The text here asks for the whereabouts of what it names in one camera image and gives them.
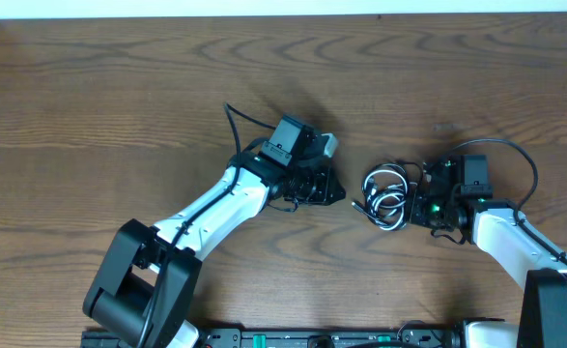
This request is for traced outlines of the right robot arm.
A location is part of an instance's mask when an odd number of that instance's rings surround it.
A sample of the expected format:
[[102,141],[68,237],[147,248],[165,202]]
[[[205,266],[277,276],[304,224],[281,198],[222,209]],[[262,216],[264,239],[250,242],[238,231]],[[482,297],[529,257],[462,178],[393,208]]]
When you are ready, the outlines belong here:
[[464,321],[448,347],[567,347],[567,252],[535,229],[508,199],[495,199],[487,159],[454,156],[423,167],[426,180],[407,208],[435,238],[458,230],[458,244],[489,254],[523,289],[520,321]]

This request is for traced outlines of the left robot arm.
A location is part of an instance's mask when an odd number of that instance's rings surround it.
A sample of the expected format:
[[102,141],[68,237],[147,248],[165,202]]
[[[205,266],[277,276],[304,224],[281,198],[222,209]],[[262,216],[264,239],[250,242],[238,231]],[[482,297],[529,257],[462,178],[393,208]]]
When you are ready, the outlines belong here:
[[130,347],[193,347],[200,334],[186,316],[208,255],[272,200],[327,206],[344,196],[330,155],[282,166],[244,151],[180,212],[152,226],[136,219],[121,226],[82,310]]

